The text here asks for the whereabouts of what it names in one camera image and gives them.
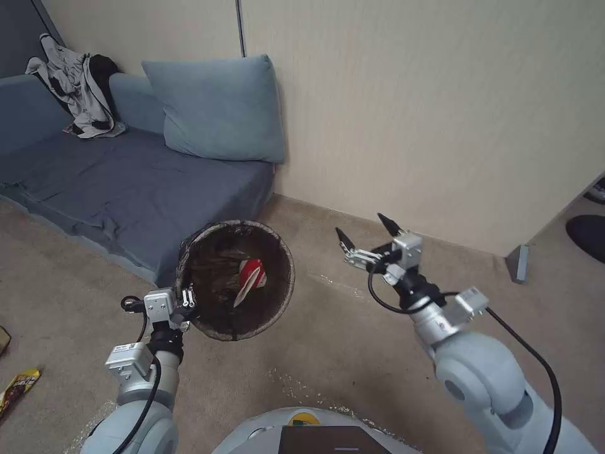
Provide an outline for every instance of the black cable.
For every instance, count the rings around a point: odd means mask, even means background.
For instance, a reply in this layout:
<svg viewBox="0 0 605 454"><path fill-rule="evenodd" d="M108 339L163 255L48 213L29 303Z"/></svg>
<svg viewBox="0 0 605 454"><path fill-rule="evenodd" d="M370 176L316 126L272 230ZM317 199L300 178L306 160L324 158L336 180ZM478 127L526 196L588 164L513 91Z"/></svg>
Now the black cable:
<svg viewBox="0 0 605 454"><path fill-rule="evenodd" d="M548 435L548 440L546 441L546 445L544 446L543 454L553 454L556 448L556 442L559 439L559 432L561 431L561 418L563 414L563 404L561 399L561 390L559 389L559 384L556 380L555 372L550 367L550 364L546 362L540 353L535 351L531 345L529 345L519 334L515 332L510 326L506 324L504 320L502 320L492 309L485 309L501 326L509 332L511 336L513 336L518 343L525 347L525 349L530 352L534 358L538 360L540 364L546 370L548 374L548 378L550 379L550 385L553 388L553 396L554 396L554 408L553 408L553 425L550 429L550 434Z"/></svg>
<svg viewBox="0 0 605 454"><path fill-rule="evenodd" d="M142 312L143 314L143 328L141 328L141 333L137 338L137 342L140 342L143 336L145 335L145 330L147 329L147 314Z"/></svg>
<svg viewBox="0 0 605 454"><path fill-rule="evenodd" d="M378 267L380 265L384 265L385 259L386 259L386 257L381 260L378 260L374 265L372 265L372 268L370 269L370 273L367 275L367 289L370 292L370 295L372 295L372 298L374 298L376 300L376 303L380 304L383 308L388 309L389 311L393 311L393 312L400 313L400 314L411 315L416 312L420 312L421 310L423 310L425 307L427 307L429 304L431 304L433 302L432 300L428 300L428 302L426 302L425 304L423 304L420 307L417 307L416 309L403 310L401 308L391 306L390 304L387 304L383 300L381 300L378 297L378 295L376 294L376 292L374 291L374 286L372 285L372 278L376 274L376 270L378 269Z"/></svg>
<svg viewBox="0 0 605 454"><path fill-rule="evenodd" d="M156 392L158 391L158 386L159 386L159 379L162 377L162 366L159 365L159 361L155 356L153 357L153 364L156 365L156 378L153 382L153 387L151 388L151 393L149 393L147 402L145 403L145 407L143 407L143 411L141 412L141 415L139 416L137 422L134 424L134 427L132 428L130 433L126 436L126 438L124 438L124 441L120 444L120 446L118 446L116 448L116 450L113 452L113 454L122 453L126 449L126 447L130 444L130 442L132 441L132 438L134 438L137 431L141 427L141 424L143 424L143 421L145 421L145 417L147 416L147 413L149 412L149 409L151 408L151 404L153 403L153 400L156 397Z"/></svg>
<svg viewBox="0 0 605 454"><path fill-rule="evenodd" d="M372 298L374 298L376 300L376 303L380 304L383 308L388 309L389 311L396 312L396 313L405 313L405 312L403 312L403 310L401 308L391 306L390 304L385 303L383 300L378 298L378 295L374 291L374 286L372 285L372 278L374 277L376 270L378 269L378 267L380 265L384 265L383 260L378 260L374 265L372 265L372 268L370 269L370 273L367 275L367 289L370 292L370 295L372 295Z"/></svg>
<svg viewBox="0 0 605 454"><path fill-rule="evenodd" d="M140 300L139 298L137 298L136 296L132 296L132 295L127 295L127 296L124 296L124 297L122 298L122 300L120 301L120 307L121 307L122 309L124 309L126 312L128 312L128 311L129 311L129 310L128 310L128 308L126 307L126 301L128 301L128 300L132 300L132 301L134 301L134 302L136 302L136 303L137 303L137 302L142 301L142 300Z"/></svg>

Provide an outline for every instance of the yellow wrapper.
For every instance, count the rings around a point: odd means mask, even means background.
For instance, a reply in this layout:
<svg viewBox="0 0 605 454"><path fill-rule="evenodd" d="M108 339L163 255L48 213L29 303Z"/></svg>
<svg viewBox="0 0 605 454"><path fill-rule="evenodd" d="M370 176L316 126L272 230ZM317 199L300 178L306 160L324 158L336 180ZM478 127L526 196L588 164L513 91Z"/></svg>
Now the yellow wrapper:
<svg viewBox="0 0 605 454"><path fill-rule="evenodd" d="M8 413L8 409L29 391L38 378L40 378L40 371L37 369L27 369L13 378L11 384L0 394L0 421Z"/></svg>

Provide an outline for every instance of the blue sofa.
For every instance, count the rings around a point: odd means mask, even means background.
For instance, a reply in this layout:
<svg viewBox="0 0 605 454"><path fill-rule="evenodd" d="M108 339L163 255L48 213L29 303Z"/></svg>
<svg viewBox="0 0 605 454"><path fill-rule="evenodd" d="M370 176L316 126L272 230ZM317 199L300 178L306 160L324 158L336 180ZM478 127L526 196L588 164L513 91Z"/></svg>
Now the blue sofa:
<svg viewBox="0 0 605 454"><path fill-rule="evenodd" d="M254 219L274 167L164 145L164 111L145 77L114 74L121 136L84 141L34 76L0 79L0 197L156 285L172 286L180 242L209 222Z"/></svg>

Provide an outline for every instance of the gray robot arm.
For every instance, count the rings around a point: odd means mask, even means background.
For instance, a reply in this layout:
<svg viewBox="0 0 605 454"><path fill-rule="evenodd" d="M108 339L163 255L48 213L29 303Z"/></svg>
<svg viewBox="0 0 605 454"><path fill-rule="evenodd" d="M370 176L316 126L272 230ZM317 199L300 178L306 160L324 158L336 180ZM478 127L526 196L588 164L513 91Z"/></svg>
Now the gray robot arm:
<svg viewBox="0 0 605 454"><path fill-rule="evenodd" d="M522 345L547 367L548 363L488 307L487 298L475 287L460 293L441 293L420 274L422 238L403 231L392 220L378 215L393 241L372 251L354 247L337 228L345 261L369 271L368 287L374 299L392 311L407 314L417 339L435 364L435 377L464 407L485 439L490 453L596 454L586 437L567 419L549 408L527 383L512 353L491 337L467 332L466 325L484 311L492 314ZM372 288L374 274L400 296L400 307L387 305ZM446 301L446 296L453 296Z"/></svg>
<svg viewBox="0 0 605 454"><path fill-rule="evenodd" d="M183 359L182 332L188 329L186 319L195 302L184 294L177 308L174 292L160 289L133 302L132 308L123 307L145 313L153 326L151 341L113 348L105 366L120 383L119 406L94 429L81 452L172 454L178 444L172 410Z"/></svg>

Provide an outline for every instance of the gray cushion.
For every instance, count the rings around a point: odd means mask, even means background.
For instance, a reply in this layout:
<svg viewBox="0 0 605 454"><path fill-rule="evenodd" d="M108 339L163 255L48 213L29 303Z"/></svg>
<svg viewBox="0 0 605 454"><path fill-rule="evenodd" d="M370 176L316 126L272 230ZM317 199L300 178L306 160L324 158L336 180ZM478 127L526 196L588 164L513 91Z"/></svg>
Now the gray cushion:
<svg viewBox="0 0 605 454"><path fill-rule="evenodd" d="M142 62L163 102L166 145L221 160L284 161L275 71L266 55L203 62Z"/></svg>
<svg viewBox="0 0 605 454"><path fill-rule="evenodd" d="M164 132L164 109L144 76L116 73L109 78L118 118L144 131Z"/></svg>
<svg viewBox="0 0 605 454"><path fill-rule="evenodd" d="M175 153L162 136L131 129L83 141L60 133L0 156L0 193L174 283L178 246L208 222L253 219L272 165Z"/></svg>
<svg viewBox="0 0 605 454"><path fill-rule="evenodd" d="M0 154L56 134L73 120L35 76L0 79Z"/></svg>

